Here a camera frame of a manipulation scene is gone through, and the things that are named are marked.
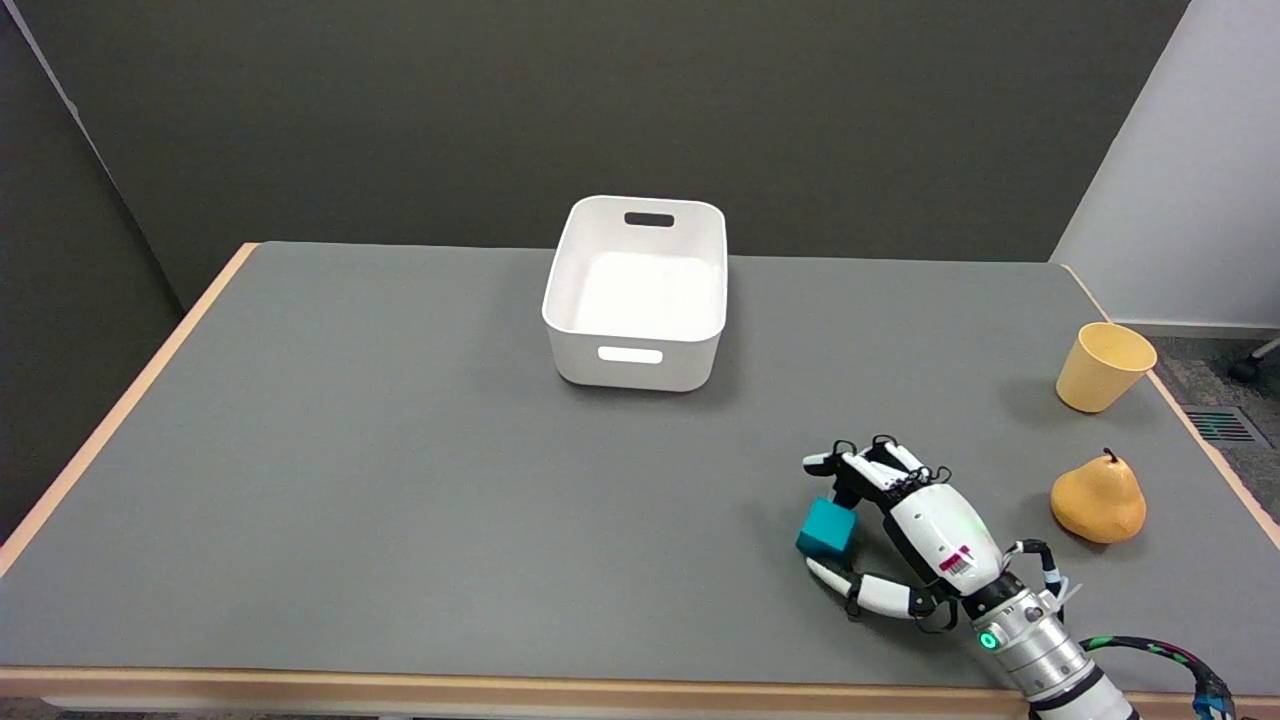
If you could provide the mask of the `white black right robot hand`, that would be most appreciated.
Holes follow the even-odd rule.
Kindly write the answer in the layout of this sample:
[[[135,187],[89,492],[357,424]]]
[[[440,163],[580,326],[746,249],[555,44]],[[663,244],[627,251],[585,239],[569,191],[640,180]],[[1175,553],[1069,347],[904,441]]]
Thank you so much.
[[[851,515],[859,503],[879,510],[886,537],[920,585],[854,570],[832,547],[799,544],[809,573],[844,601],[847,618],[865,612],[915,623],[927,634],[952,630],[963,601],[1005,574],[1005,552],[973,505],[950,483],[946,466],[929,466],[892,436],[863,448],[836,441],[803,460],[810,477],[832,479],[826,498]]]

